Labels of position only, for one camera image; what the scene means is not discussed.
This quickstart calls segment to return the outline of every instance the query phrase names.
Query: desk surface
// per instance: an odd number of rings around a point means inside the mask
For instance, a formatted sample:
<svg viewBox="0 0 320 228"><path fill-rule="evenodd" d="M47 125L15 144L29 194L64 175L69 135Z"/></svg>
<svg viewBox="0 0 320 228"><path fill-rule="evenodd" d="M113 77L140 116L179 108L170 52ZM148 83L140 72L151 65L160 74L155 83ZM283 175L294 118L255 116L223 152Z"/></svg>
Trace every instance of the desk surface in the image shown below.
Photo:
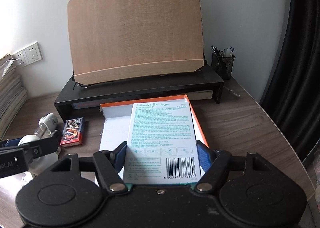
<svg viewBox="0 0 320 228"><path fill-rule="evenodd" d="M224 149L244 156L256 151L296 181L310 198L315 188L295 152L272 120L250 95L234 80L225 85L240 94L240 99L223 90L221 103L211 100L192 101L196 116L211 149ZM57 94L26 101L8 129L5 139L32 134L41 117L48 113L58 115L53 102ZM82 146L69 147L63 153L91 156L99 150L104 118L99 108L75 110L73 118L85 117L86 130ZM17 228L22 221L15 208L15 196L21 188L22 174L0 179L0 224Z"/></svg>

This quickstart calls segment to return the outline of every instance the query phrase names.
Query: cardboard box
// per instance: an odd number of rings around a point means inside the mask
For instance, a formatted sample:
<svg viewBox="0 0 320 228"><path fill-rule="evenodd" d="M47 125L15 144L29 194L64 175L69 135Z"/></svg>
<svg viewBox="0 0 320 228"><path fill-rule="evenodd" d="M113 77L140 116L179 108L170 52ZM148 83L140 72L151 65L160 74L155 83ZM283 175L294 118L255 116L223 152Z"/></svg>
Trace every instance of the cardboard box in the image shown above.
<svg viewBox="0 0 320 228"><path fill-rule="evenodd" d="M182 101L188 102L187 95L176 95L169 97L159 97L150 99L140 99L131 101L120 101L112 103L104 103L100 106L100 111L103 112L105 122L101 135L100 150L113 151L123 141L128 139L129 125L131 119L132 105L140 102L159 102L159 101ZM195 112L190 104L192 121L195 129L196 139L208 146L205 136L202 132L199 121ZM120 177L123 176L123 170L119 173Z"/></svg>

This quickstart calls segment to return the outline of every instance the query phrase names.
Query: stack of magazines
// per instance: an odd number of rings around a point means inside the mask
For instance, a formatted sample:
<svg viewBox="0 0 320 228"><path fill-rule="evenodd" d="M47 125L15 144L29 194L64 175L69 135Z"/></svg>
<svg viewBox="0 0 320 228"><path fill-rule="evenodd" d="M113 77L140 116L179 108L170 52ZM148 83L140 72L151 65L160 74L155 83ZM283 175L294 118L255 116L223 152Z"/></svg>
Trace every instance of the stack of magazines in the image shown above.
<svg viewBox="0 0 320 228"><path fill-rule="evenodd" d="M21 77L15 73L15 61L10 54L0 58L0 140L27 100Z"/></svg>

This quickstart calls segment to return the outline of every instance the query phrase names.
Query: black monitor stand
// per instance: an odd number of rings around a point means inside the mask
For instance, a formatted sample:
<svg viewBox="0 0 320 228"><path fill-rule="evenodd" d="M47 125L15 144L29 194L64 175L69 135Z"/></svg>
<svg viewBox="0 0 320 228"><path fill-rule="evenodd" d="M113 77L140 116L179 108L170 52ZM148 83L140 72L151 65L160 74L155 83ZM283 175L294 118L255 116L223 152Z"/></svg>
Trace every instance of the black monitor stand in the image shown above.
<svg viewBox="0 0 320 228"><path fill-rule="evenodd" d="M144 76L98 83L88 87L77 85L72 77L56 98L54 106L65 122L72 110L98 107L102 103L136 100L213 90L213 99L220 103L223 80L209 66L196 72Z"/></svg>

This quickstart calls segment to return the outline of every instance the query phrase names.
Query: pencil holder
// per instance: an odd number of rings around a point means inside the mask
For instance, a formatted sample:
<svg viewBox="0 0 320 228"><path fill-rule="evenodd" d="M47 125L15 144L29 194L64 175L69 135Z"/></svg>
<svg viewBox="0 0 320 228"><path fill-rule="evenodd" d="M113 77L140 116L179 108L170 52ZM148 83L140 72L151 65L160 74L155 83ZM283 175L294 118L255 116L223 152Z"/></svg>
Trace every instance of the pencil holder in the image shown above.
<svg viewBox="0 0 320 228"><path fill-rule="evenodd" d="M223 57L217 56L215 53L212 52L211 67L223 80L230 80L233 59L235 58L236 57L233 54L231 54L231 57Z"/></svg>

